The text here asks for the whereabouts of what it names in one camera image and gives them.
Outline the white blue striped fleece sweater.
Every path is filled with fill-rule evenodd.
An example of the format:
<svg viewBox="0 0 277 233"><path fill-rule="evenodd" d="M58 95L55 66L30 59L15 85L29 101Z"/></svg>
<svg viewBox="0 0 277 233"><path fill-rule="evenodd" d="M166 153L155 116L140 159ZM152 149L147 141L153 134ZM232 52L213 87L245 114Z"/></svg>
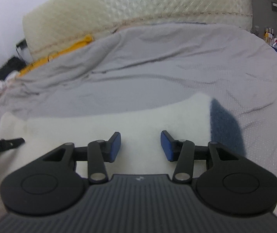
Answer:
<svg viewBox="0 0 277 233"><path fill-rule="evenodd" d="M11 113L0 119L0 139L24 139L17 149L0 153L0 184L9 174L66 144L84 147L106 144L114 137L112 174L168 174L174 163L161 145L167 131L178 142L198 146L219 142L233 153L246 155L242 131L236 118L218 100L204 93L149 110L77 117L32 117L24 120Z"/></svg>

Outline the black clothes pile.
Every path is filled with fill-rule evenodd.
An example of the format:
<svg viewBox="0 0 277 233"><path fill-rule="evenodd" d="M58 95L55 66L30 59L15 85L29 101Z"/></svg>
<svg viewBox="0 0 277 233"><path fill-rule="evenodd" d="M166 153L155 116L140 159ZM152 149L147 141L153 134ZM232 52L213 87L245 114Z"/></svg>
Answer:
<svg viewBox="0 0 277 233"><path fill-rule="evenodd" d="M0 67L0 80L5 78L13 71L20 71L26 67L26 62L16 56L10 58L2 67Z"/></svg>

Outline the grey bed duvet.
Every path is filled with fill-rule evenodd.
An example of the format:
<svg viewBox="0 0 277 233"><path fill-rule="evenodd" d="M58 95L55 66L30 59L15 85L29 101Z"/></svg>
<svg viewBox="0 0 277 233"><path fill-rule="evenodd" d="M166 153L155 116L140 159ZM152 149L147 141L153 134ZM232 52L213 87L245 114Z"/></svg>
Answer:
<svg viewBox="0 0 277 233"><path fill-rule="evenodd" d="M0 97L0 183L59 145L122 135L110 174L172 174L160 133L217 140L277 176L277 52L219 24L131 27L18 78Z"/></svg>

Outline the cream quilted headboard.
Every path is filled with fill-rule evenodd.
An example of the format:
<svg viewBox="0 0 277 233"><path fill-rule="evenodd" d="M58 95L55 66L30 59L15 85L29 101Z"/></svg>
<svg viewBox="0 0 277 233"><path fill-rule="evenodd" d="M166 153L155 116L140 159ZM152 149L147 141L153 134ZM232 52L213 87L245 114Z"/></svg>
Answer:
<svg viewBox="0 0 277 233"><path fill-rule="evenodd" d="M252 0L49 0L23 17L33 60L86 35L102 38L131 24L220 23L252 29Z"/></svg>

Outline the black wall socket plate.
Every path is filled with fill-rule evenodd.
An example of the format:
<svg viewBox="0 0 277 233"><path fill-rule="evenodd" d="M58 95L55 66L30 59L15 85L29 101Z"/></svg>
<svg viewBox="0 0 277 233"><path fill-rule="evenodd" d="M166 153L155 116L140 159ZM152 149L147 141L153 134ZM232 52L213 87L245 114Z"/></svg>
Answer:
<svg viewBox="0 0 277 233"><path fill-rule="evenodd" d="M20 42L18 42L16 44L16 48L17 49L20 49L20 50L24 50L25 48L28 48L28 45L27 45L27 42L26 42L26 39L22 39Z"/></svg>

